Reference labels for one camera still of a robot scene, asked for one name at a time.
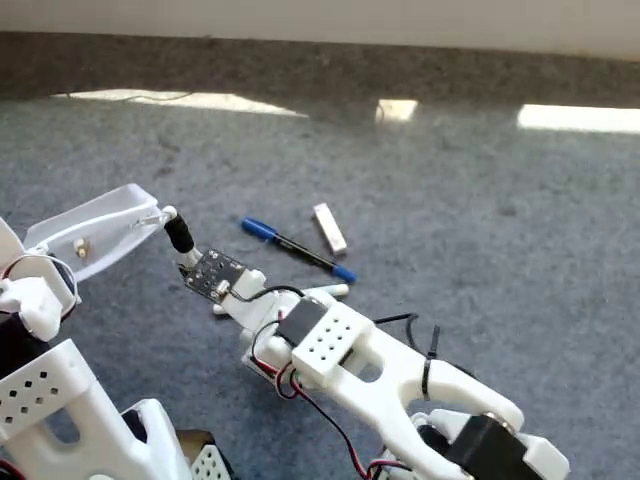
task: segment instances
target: white wire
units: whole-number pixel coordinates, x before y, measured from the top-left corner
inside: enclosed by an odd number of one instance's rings
[[[24,260],[25,258],[43,258],[43,259],[49,260],[49,261],[51,261],[53,263],[57,263],[58,265],[60,265],[62,268],[64,268],[67,271],[67,274],[69,275],[69,278],[71,279],[71,282],[73,283],[73,300],[71,301],[71,304],[65,309],[64,313],[62,314],[62,317],[65,317],[66,315],[68,315],[71,312],[71,310],[73,310],[73,308],[78,303],[78,281],[76,280],[75,273],[73,273],[73,269],[66,262],[64,262],[64,261],[62,261],[62,260],[60,260],[59,258],[56,258],[56,257],[50,257],[48,255],[40,255],[40,254],[37,254],[37,253],[23,253],[18,258],[16,258],[13,262],[11,262],[9,264],[9,266],[6,267],[2,271],[1,277],[2,278],[6,278],[7,271],[10,271],[13,268],[15,268],[15,266],[21,260]]]

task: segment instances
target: blue pen cap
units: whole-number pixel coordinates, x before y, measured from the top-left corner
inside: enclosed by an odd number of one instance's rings
[[[335,267],[333,267],[331,273],[333,273],[336,277],[343,279],[347,283],[353,283],[358,279],[355,273],[347,270],[340,265],[336,265]]]
[[[271,240],[277,234],[277,232],[269,225],[265,225],[251,217],[244,217],[242,220],[242,228],[251,235],[255,235],[256,237],[267,241]]]

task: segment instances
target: black wire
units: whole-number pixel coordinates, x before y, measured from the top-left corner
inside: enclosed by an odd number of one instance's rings
[[[256,293],[255,295],[250,296],[249,298],[244,298],[242,295],[240,295],[235,290],[231,290],[229,293],[231,294],[231,296],[233,296],[234,298],[237,298],[241,302],[253,302],[254,300],[259,299],[260,297],[265,296],[267,293],[276,292],[276,291],[280,291],[280,290],[286,290],[288,292],[293,292],[296,295],[298,295],[300,298],[304,297],[304,292],[302,290],[300,290],[297,287],[292,287],[290,285],[274,285],[273,287],[269,287],[269,288],[265,288],[264,290],[260,290],[258,293]]]
[[[407,336],[407,343],[416,352],[420,353],[421,355],[425,355],[424,352],[420,349],[420,347],[418,347],[418,344],[416,343],[416,340],[413,337],[413,322],[415,322],[418,318],[420,318],[420,315],[414,312],[410,312],[410,313],[401,313],[400,315],[392,315],[390,317],[378,318],[377,320],[374,320],[373,323],[375,323],[376,325],[381,325],[384,323],[391,323],[391,322],[397,322],[400,320],[406,320],[407,323],[404,327],[404,331]]]
[[[417,313],[412,313],[411,315],[409,315],[409,317],[407,318],[407,323],[404,326],[404,332],[407,336],[407,342],[409,343],[409,346],[416,352],[424,355],[424,352],[420,349],[420,347],[418,347],[418,344],[413,338],[413,322],[415,322],[418,318],[419,315]]]
[[[406,470],[408,472],[411,472],[413,470],[411,467],[407,465],[402,465],[400,462],[397,462],[397,461],[375,460],[367,468],[367,478],[370,478],[371,473],[373,473],[373,469],[377,468],[378,470],[376,471],[375,475],[371,477],[371,479],[372,480],[378,479],[384,467],[399,468],[400,470]]]
[[[301,387],[296,387],[295,385],[295,374],[296,374],[296,369],[294,368],[291,371],[291,376],[289,377],[289,385],[291,386],[291,388],[293,388],[296,392],[300,393],[299,390],[302,390]],[[300,396],[302,398],[304,398],[313,408],[315,408],[317,410],[317,412],[322,415],[331,425],[333,425],[333,428],[335,428],[338,433],[340,434],[340,436],[342,437],[342,439],[344,440],[344,442],[347,445],[347,449],[349,450],[349,456],[351,457],[351,462],[353,463],[354,467],[356,467],[357,465],[360,466],[360,459],[358,458],[358,455],[356,454],[355,448],[353,447],[353,443],[351,443],[351,439],[349,438],[349,436],[347,435],[347,433],[343,430],[343,428],[340,426],[340,424],[338,424],[338,422],[336,422],[331,415],[329,415],[327,412],[325,412],[322,407],[320,405],[318,405],[315,400],[313,400],[313,398],[311,398],[306,392],[302,391],[302,393],[300,393]]]
[[[390,317],[382,317],[382,318],[378,318],[376,320],[373,321],[373,323],[380,325],[382,323],[391,323],[391,322],[397,322],[399,320],[406,320],[407,318],[411,317],[412,315],[418,315],[417,313],[401,313],[400,315],[391,315]]]
[[[256,357],[256,343],[258,342],[258,337],[260,336],[260,334],[262,334],[262,332],[264,332],[268,327],[270,327],[271,325],[275,325],[276,323],[280,323],[280,320],[273,320],[272,322],[265,323],[262,327],[260,327],[260,330],[256,332],[255,336],[253,337],[253,342],[251,343],[252,358],[258,358]]]

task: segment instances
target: red wire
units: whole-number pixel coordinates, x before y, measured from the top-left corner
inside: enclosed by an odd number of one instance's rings
[[[327,414],[324,410],[322,410],[322,407],[320,407],[320,405],[318,405],[315,402],[315,400],[313,400],[307,394],[307,392],[305,392],[302,389],[300,384],[294,379],[293,373],[294,372],[291,372],[291,378],[289,381],[289,384],[291,385],[291,387],[298,393],[298,395],[300,395],[307,402],[309,402],[324,418],[326,418],[335,427],[336,430],[338,430],[340,435],[342,435],[342,438],[344,439],[345,443],[347,444],[347,449],[349,450],[349,456],[351,457],[353,468],[356,469],[356,472],[358,472],[358,475],[360,475],[360,478],[362,478],[363,480],[369,480],[370,477],[368,476],[367,471],[362,466],[360,457],[358,457],[358,452],[356,452],[356,449],[354,448],[353,443],[351,443],[351,439],[349,439],[349,437],[347,436],[345,431],[342,429],[342,427],[338,425],[338,423],[333,418],[331,418],[329,414]]]
[[[17,480],[27,480],[27,477],[25,477],[20,470],[6,460],[0,459],[0,468],[9,472],[11,475],[16,477]]]
[[[278,374],[276,375],[276,379],[275,379],[276,391],[278,392],[278,395],[280,395],[285,400],[292,400],[298,396],[298,392],[295,391],[295,389],[292,394],[288,394],[288,395],[282,391],[282,376],[284,375],[284,372],[287,371],[287,368],[289,368],[291,365],[292,365],[292,362],[289,362],[284,367],[282,367],[280,371],[278,371]]]
[[[411,470],[404,463],[396,462],[394,460],[374,460],[369,464],[369,467],[367,467],[367,479],[373,478],[374,470],[377,467],[394,467],[401,468],[403,470]]]

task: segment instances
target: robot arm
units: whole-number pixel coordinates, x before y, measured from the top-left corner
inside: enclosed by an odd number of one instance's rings
[[[165,226],[174,245],[176,235],[188,235],[177,218],[179,233],[171,221]],[[197,251],[192,240],[182,243]],[[193,259],[193,251],[182,251],[182,258]],[[519,433],[524,416],[513,402],[447,362],[426,359],[329,295],[265,289],[260,271],[213,249],[186,268],[185,263],[186,286],[242,327],[250,345],[245,364],[274,383],[292,364],[305,389],[322,390],[375,428],[389,458],[412,470],[406,478],[564,480],[569,474],[567,459],[551,443]],[[277,327],[270,326],[278,320]],[[273,370],[260,366],[265,362]],[[367,363],[381,371],[374,382],[358,377]],[[434,412],[431,428],[446,449],[425,441],[408,416],[406,408],[415,399],[453,403],[470,412],[451,412],[462,415],[455,416],[456,428],[454,417]]]

